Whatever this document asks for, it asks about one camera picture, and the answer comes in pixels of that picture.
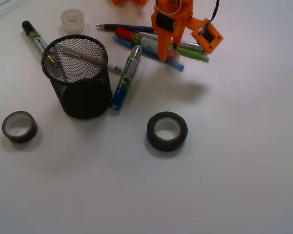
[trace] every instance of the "black mesh pen holder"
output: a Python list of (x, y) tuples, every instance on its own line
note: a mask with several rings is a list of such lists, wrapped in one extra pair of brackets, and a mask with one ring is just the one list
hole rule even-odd
[(68, 35), (48, 45), (42, 70), (67, 114), (79, 119), (101, 115), (112, 99), (107, 52), (96, 39)]

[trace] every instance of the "roll of tape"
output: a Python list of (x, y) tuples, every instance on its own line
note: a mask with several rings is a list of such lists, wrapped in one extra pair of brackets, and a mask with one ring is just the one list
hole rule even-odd
[(61, 14), (61, 22), (64, 30), (69, 34), (80, 33), (84, 30), (84, 14), (77, 9), (64, 11)]
[[(175, 131), (174, 138), (169, 139), (158, 134), (165, 125)], [(173, 112), (160, 112), (154, 115), (147, 124), (148, 141), (160, 151), (170, 152), (179, 149), (184, 144), (187, 134), (188, 127), (185, 120)]]
[(25, 111), (16, 111), (5, 118), (2, 130), (10, 141), (25, 143), (34, 138), (38, 127), (31, 114)]

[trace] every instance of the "red marker cap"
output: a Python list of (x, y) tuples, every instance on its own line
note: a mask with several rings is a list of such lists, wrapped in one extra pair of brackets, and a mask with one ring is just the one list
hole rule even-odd
[(131, 38), (134, 33), (131, 31), (128, 31), (124, 28), (117, 27), (115, 34), (116, 34), (116, 36), (131, 42)]

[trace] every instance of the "green highlighter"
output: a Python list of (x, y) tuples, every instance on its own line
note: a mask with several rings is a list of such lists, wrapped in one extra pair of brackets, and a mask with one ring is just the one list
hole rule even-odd
[(188, 56), (190, 58), (193, 59), (198, 59), (201, 60), (203, 62), (209, 62), (209, 57), (206, 55), (202, 55), (199, 52), (193, 51), (193, 50), (187, 50), (187, 49), (183, 49), (180, 47), (177, 47), (177, 50), (180, 52), (180, 54)]

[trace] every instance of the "orange 3d-printed part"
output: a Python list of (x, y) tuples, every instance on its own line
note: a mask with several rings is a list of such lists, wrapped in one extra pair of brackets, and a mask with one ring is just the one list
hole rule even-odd
[[(148, 0), (133, 0), (134, 2), (138, 2), (142, 5), (146, 4)], [(122, 0), (112, 0), (112, 2), (117, 5), (120, 4), (122, 2)]]
[(207, 18), (199, 20), (193, 17), (193, 1), (156, 0), (152, 25), (158, 34), (158, 53), (161, 61), (167, 58), (171, 38), (173, 38), (174, 46), (179, 46), (185, 28), (193, 31), (193, 37), (209, 54), (223, 40), (210, 20)]

